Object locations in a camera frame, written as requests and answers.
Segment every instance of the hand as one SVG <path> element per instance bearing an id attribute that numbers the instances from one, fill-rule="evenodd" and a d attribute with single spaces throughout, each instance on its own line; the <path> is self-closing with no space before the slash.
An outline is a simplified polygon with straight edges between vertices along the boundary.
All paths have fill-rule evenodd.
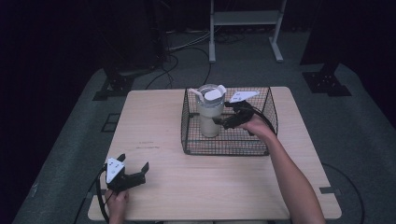
<path id="1" fill-rule="evenodd" d="M 250 121 L 237 126 L 237 128 L 243 128 L 258 136 L 260 139 L 274 135 L 271 129 L 265 124 L 264 120 L 256 114 L 253 115 Z"/>
<path id="2" fill-rule="evenodd" d="M 129 202 L 129 191 L 115 191 L 108 189 L 105 193 L 110 224 L 121 224 L 125 219 L 126 204 Z"/>

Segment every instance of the metal mesh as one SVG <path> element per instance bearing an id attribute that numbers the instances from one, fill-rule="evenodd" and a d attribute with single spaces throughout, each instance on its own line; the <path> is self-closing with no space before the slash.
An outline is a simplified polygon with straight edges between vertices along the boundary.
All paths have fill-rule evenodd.
<path id="1" fill-rule="evenodd" d="M 236 91 L 256 91 L 258 88 L 228 88 L 225 99 L 230 99 Z M 277 132 L 277 115 L 270 88 L 260 88 L 260 94 L 247 99 L 267 117 Z M 224 107 L 222 117 L 227 118 L 234 112 Z M 195 95 L 184 93 L 181 118 L 181 145 L 186 154 L 206 156 L 267 156 L 267 146 L 257 136 L 250 136 L 243 129 L 220 128 L 219 135 L 208 138 L 201 134 L 200 115 L 196 108 Z"/>

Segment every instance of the human arm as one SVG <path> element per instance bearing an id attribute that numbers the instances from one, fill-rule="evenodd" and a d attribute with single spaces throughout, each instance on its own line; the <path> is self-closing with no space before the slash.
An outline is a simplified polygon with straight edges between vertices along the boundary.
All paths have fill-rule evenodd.
<path id="1" fill-rule="evenodd" d="M 283 200 L 293 223 L 325 223 L 312 186 L 263 120 L 253 118 L 239 126 L 255 134 L 268 147 Z"/>
<path id="2" fill-rule="evenodd" d="M 105 193 L 110 224 L 121 224 L 125 219 L 126 204 L 129 202 L 128 190 L 116 193 L 108 189 Z"/>

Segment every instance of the black wire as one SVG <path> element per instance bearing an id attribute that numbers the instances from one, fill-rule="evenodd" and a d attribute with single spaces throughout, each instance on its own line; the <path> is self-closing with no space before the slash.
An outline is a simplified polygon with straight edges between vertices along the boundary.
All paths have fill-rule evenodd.
<path id="1" fill-rule="evenodd" d="M 91 191 L 93 185 L 96 183 L 96 179 L 97 179 L 97 176 L 96 176 L 95 179 L 92 181 L 92 183 L 91 183 L 90 187 L 88 188 L 88 191 L 87 191 L 87 193 L 86 193 L 85 195 L 87 195 L 88 192 Z M 77 211 L 77 214 L 76 214 L 76 217 L 75 217 L 75 221 L 73 222 L 74 224 L 77 223 L 79 214 L 81 213 L 82 206 L 84 205 L 86 199 L 87 199 L 87 197 L 84 197 L 84 198 L 82 199 L 82 201 L 81 201 L 81 204 L 79 205 L 79 208 L 78 208 L 78 211 Z"/>
<path id="2" fill-rule="evenodd" d="M 198 49 L 198 48 L 194 48 L 194 47 L 186 47 L 186 48 L 181 48 L 181 49 L 173 50 L 173 52 L 181 51 L 181 50 L 184 50 L 184 49 L 196 49 L 196 50 L 200 50 L 204 55 L 206 55 L 206 58 L 207 58 L 207 60 L 209 61 L 209 55 L 208 55 L 208 54 L 206 53 L 206 51 L 204 51 L 203 49 Z M 209 63 L 209 70 L 207 71 L 207 75 L 206 75 L 206 78 L 205 78 L 205 80 L 204 80 L 204 84 L 203 84 L 203 85 L 206 84 L 207 79 L 209 78 L 209 75 L 210 75 L 210 71 L 211 71 L 211 70 L 212 70 L 212 64 Z"/>
<path id="3" fill-rule="evenodd" d="M 220 45 L 231 45 L 246 39 L 246 37 L 243 34 L 240 35 L 242 36 L 241 38 L 239 38 L 236 35 L 229 35 L 224 33 L 218 34 L 216 35 L 215 42 Z"/>
<path id="4" fill-rule="evenodd" d="M 173 77 L 169 74 L 169 71 L 166 70 L 166 69 L 163 67 L 163 63 L 161 64 L 161 68 L 162 68 L 163 71 L 168 75 L 168 79 L 169 79 L 169 83 L 165 86 L 165 88 L 167 89 L 168 86 L 170 85 L 170 86 L 171 86 L 171 89 L 172 89 L 172 88 L 173 88 L 172 83 L 173 83 L 173 81 L 174 81 Z"/>
<path id="5" fill-rule="evenodd" d="M 103 215 L 103 218 L 105 219 L 106 223 L 109 223 L 109 217 L 108 217 L 108 214 L 107 214 L 106 209 L 105 209 L 105 204 L 103 202 L 101 186 L 100 186 L 100 176 L 102 175 L 102 172 L 104 172 L 105 170 L 106 170 L 106 167 L 104 166 L 101 169 L 101 171 L 99 172 L 98 176 L 96 177 L 95 186 L 96 186 L 96 195 L 97 195 L 97 198 L 98 198 L 100 211 L 101 211 L 101 213 Z"/>
<path id="6" fill-rule="evenodd" d="M 361 197 L 361 193 L 359 192 L 358 188 L 356 188 L 356 186 L 352 182 L 352 180 L 346 174 L 344 174 L 342 171 L 340 171 L 339 169 L 335 168 L 334 166 L 332 166 L 328 163 L 322 162 L 321 164 L 334 169 L 336 172 L 338 172 L 340 175 L 342 175 L 349 182 L 349 184 L 353 187 L 353 189 L 356 191 L 356 194 L 358 195 L 358 198 L 359 198 L 359 202 L 361 203 L 361 221 L 359 223 L 362 224 L 364 222 L 364 217 L 366 216 L 366 210 L 364 208 L 363 198 Z"/>
<path id="7" fill-rule="evenodd" d="M 170 72 L 170 71 L 172 71 L 173 69 L 176 68 L 176 66 L 178 65 L 178 58 L 177 58 L 176 56 L 172 55 L 172 54 L 170 54 L 169 56 L 170 56 L 170 57 L 173 57 L 174 59 L 176 59 L 175 65 L 174 65 L 171 69 L 166 70 L 165 72 L 159 74 L 159 75 L 156 76 L 154 79 L 152 79 L 152 80 L 150 81 L 150 83 L 146 86 L 145 90 L 148 90 L 148 89 L 149 89 L 149 86 L 150 86 L 155 80 L 157 80 L 157 78 L 159 78 L 159 77 L 161 77 L 161 76 L 167 74 L 168 72 Z"/>
<path id="8" fill-rule="evenodd" d="M 208 30 L 202 30 L 202 31 L 197 31 L 197 32 L 181 31 L 182 34 L 195 35 L 195 36 L 203 36 L 202 33 L 207 34 L 208 32 L 209 32 Z"/>
<path id="9" fill-rule="evenodd" d="M 260 118 L 263 119 L 264 123 L 268 126 L 268 128 L 270 128 L 270 130 L 277 135 L 277 132 L 274 128 L 274 125 L 271 123 L 271 121 L 265 117 L 265 115 L 260 111 L 260 109 L 258 109 L 255 106 L 250 107 L 242 107 L 242 106 L 238 106 L 238 107 L 234 107 L 235 109 L 240 109 L 240 110 L 250 110 L 252 112 L 254 112 L 255 114 L 257 114 Z"/>
<path id="10" fill-rule="evenodd" d="M 226 6 L 226 8 L 224 9 L 224 11 L 228 11 L 228 10 L 229 10 L 229 7 L 230 7 L 231 2 L 232 2 L 232 0 L 229 0 L 229 1 L 228 1 L 227 6 Z M 235 0 L 235 1 L 233 2 L 233 9 L 232 9 L 232 11 L 235 9 L 237 2 L 238 2 L 238 0 Z M 183 31 L 183 32 L 181 32 L 181 33 L 182 33 L 182 34 L 189 34 L 189 35 L 196 35 L 196 34 L 193 34 L 193 33 L 186 32 L 186 31 Z M 205 37 L 205 38 L 203 38 L 203 39 L 200 39 L 200 40 L 197 40 L 196 42 L 192 41 L 192 42 L 194 42 L 194 43 L 191 43 L 191 42 L 190 42 L 190 43 L 188 44 L 188 46 L 191 46 L 191 45 L 199 45 L 199 44 L 207 43 L 207 42 L 208 42 L 208 39 L 209 39 L 209 34 L 207 34 L 207 37 Z M 243 36 L 242 39 L 238 39 L 238 38 L 236 37 L 236 39 L 237 39 L 236 41 L 239 41 L 239 40 L 245 39 L 245 37 Z"/>
<path id="11" fill-rule="evenodd" d="M 111 196 L 113 196 L 114 190 L 111 191 L 110 196 L 108 196 L 108 198 L 105 201 L 105 204 L 107 204 L 108 200 L 110 200 Z"/>

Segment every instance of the white shelf frame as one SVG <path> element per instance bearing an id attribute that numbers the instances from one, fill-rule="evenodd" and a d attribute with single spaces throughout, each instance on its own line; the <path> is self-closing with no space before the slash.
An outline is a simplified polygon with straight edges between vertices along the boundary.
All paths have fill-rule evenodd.
<path id="1" fill-rule="evenodd" d="M 280 10 L 266 11 L 227 11 L 215 12 L 214 0 L 210 2 L 210 40 L 209 40 L 209 62 L 216 62 L 215 26 L 218 25 L 265 25 L 276 26 L 274 35 L 269 37 L 271 48 L 278 63 L 283 63 L 283 57 L 277 46 L 280 25 L 282 24 L 287 0 L 282 0 Z"/>

